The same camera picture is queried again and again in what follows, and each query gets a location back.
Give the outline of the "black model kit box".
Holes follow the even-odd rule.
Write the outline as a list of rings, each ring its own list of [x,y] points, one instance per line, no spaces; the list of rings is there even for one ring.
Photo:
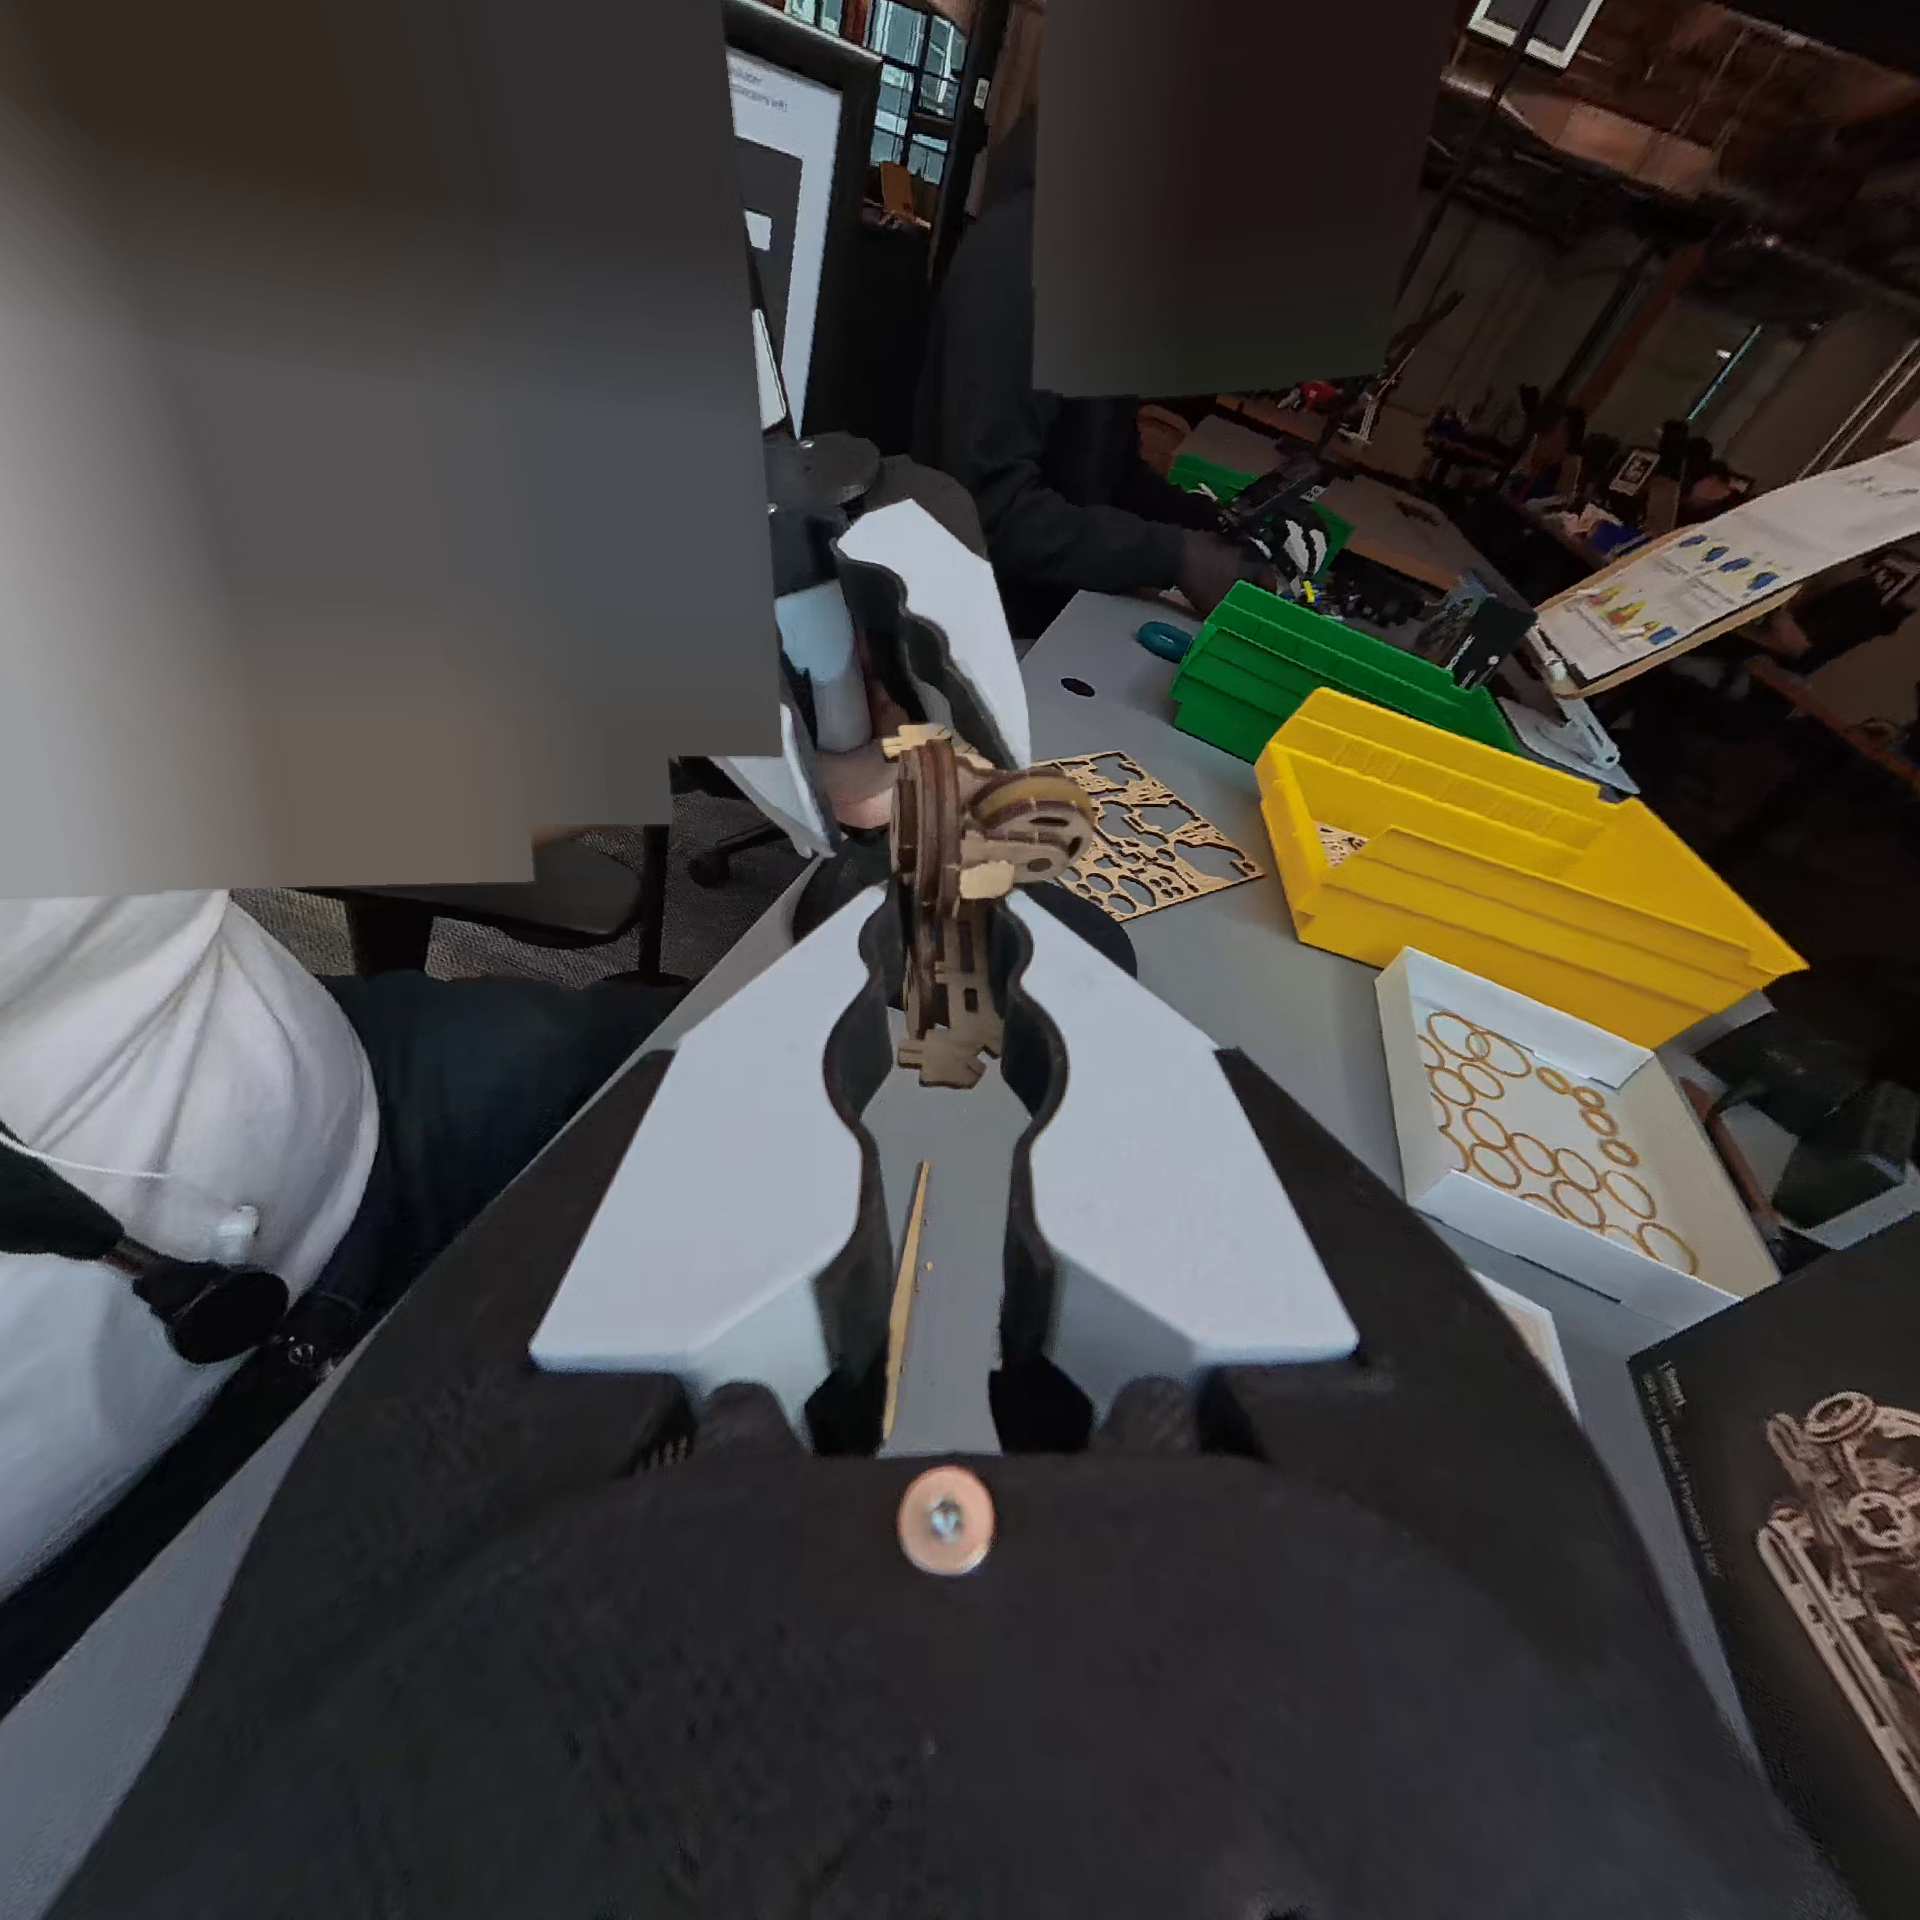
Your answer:
[[[1919,1226],[1630,1359],[1760,1760],[1866,1917],[1919,1914]]]

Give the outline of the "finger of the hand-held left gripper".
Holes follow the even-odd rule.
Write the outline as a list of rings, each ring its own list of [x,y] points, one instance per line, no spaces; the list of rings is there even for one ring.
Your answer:
[[[992,566],[911,498],[864,512],[829,549],[874,676],[903,712],[996,770],[1031,766],[1028,693]]]
[[[833,859],[843,850],[843,826],[823,787],[813,737],[793,702],[781,705],[779,752],[716,755],[715,766],[796,852]]]

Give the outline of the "yellow plastic bin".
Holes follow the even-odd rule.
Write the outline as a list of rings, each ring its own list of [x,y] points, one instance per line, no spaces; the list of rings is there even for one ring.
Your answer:
[[[1254,772],[1311,949],[1416,950],[1648,1051],[1808,970],[1641,801],[1337,689]]]

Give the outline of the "wooden model assembly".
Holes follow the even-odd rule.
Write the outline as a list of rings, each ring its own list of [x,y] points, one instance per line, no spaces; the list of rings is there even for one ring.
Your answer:
[[[1056,772],[998,770],[934,725],[908,725],[880,748],[897,770],[889,843],[906,942],[898,1064],[927,1089],[969,1093],[1003,1043],[998,905],[1083,860],[1093,799]]]

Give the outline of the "printed instruction sheet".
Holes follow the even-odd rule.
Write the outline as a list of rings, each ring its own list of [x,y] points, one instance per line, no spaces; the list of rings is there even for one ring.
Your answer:
[[[1548,691],[1585,701],[1777,612],[1812,579],[1919,533],[1919,444],[1647,540],[1536,610]]]

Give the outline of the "white cardboard box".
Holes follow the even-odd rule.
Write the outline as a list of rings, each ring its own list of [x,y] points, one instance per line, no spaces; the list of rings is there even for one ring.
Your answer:
[[[1374,994],[1416,1213],[1669,1331],[1778,1283],[1655,1053],[1413,949]]]

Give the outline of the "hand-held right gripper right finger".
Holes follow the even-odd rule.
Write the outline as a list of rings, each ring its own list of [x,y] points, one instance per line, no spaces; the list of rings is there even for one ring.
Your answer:
[[[1070,1455],[1141,1382],[1345,1364],[1360,1335],[1242,1093],[1275,1085],[1043,905],[992,932],[1021,1101],[990,1417]]]

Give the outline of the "wooden cut-out sheet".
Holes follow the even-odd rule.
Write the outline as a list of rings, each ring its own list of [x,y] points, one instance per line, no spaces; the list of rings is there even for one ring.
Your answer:
[[[1133,923],[1260,882],[1267,866],[1139,759],[1121,750],[1044,761],[1089,799],[1094,833],[1061,887]]]

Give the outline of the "person's white shirt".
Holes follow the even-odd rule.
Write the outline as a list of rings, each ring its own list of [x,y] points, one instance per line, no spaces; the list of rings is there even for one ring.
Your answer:
[[[84,1254],[3,1261],[3,1592],[175,1447],[320,1277],[378,1145],[369,1054],[227,892],[9,899],[4,1176],[53,1176],[188,1269],[179,1326]]]

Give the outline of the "green plastic bin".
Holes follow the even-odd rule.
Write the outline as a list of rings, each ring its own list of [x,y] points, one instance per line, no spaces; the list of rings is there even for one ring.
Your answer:
[[[1251,765],[1319,689],[1524,755],[1490,691],[1466,689],[1440,664],[1246,583],[1212,610],[1178,661],[1171,722]]]
[[[1316,524],[1327,539],[1327,565],[1352,543],[1354,524],[1331,503],[1332,469],[1313,454],[1287,454],[1279,466],[1260,475],[1217,463],[1190,450],[1178,452],[1167,469],[1173,487],[1214,501],[1230,534],[1260,543],[1279,520]]]

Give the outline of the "thin wooden stick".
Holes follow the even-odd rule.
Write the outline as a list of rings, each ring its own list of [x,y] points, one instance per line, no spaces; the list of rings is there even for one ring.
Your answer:
[[[900,1417],[900,1387],[906,1369],[911,1324],[922,1274],[922,1238],[927,1226],[931,1162],[917,1165],[908,1210],[900,1236],[897,1274],[887,1321],[882,1369],[880,1443],[890,1445]]]

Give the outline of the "person's left hand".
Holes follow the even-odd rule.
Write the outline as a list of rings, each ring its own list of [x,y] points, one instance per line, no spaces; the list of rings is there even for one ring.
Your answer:
[[[837,824],[872,834],[890,828],[895,818],[900,766],[887,756],[885,741],[897,737],[908,716],[880,681],[867,679],[864,694],[870,737],[846,750],[819,748],[816,766]]]

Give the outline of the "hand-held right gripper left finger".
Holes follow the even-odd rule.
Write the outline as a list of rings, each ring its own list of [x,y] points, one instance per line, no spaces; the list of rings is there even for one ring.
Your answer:
[[[637,1132],[530,1341],[547,1374],[767,1389],[880,1448],[897,1252],[864,1118],[897,1068],[900,905],[867,887],[641,1060]]]

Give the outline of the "black framed white board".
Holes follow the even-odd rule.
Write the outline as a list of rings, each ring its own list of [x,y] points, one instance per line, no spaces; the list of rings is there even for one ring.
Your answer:
[[[853,269],[880,59],[764,4],[722,7],[740,205],[790,420],[846,426]]]

